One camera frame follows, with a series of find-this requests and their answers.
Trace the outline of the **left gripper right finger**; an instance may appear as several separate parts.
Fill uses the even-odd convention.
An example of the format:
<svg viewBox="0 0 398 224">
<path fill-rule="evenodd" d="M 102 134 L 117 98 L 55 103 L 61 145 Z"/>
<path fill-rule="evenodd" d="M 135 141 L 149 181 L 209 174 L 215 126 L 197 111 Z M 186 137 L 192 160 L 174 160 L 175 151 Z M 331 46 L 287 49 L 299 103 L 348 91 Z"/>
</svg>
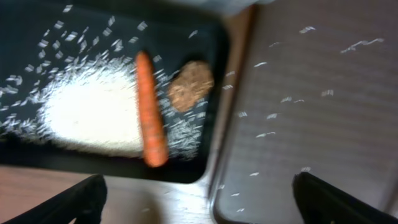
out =
<svg viewBox="0 0 398 224">
<path fill-rule="evenodd" d="M 308 172 L 295 175 L 292 188 L 305 224 L 397 224 L 397 218 Z"/>
</svg>

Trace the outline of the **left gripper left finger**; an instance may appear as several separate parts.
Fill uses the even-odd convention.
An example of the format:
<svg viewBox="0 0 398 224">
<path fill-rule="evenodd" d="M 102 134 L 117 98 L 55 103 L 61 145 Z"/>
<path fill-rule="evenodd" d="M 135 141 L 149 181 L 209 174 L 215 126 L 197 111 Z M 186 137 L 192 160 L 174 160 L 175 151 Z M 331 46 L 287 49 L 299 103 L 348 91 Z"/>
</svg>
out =
<svg viewBox="0 0 398 224">
<path fill-rule="evenodd" d="M 107 194 L 104 176 L 91 175 L 5 224 L 100 224 Z"/>
</svg>

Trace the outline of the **orange carrot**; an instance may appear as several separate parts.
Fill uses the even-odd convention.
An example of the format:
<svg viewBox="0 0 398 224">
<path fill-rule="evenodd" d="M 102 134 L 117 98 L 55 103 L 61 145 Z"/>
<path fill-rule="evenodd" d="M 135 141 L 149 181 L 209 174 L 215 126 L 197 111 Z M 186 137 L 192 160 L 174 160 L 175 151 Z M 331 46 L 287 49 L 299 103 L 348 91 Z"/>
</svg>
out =
<svg viewBox="0 0 398 224">
<path fill-rule="evenodd" d="M 140 51 L 136 55 L 135 63 L 143 156 L 148 166 L 160 167 L 167 162 L 169 152 L 157 103 L 152 62 L 145 51 Z"/>
</svg>

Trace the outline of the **dried shiitake mushroom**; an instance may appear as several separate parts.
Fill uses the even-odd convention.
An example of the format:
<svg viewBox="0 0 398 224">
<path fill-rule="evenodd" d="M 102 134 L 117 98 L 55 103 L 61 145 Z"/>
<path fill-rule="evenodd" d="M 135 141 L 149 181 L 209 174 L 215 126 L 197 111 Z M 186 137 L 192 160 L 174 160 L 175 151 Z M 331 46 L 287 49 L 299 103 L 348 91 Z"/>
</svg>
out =
<svg viewBox="0 0 398 224">
<path fill-rule="evenodd" d="M 210 66 L 201 60 L 186 63 L 168 89 L 172 106 L 179 112 L 190 110 L 215 84 Z"/>
</svg>

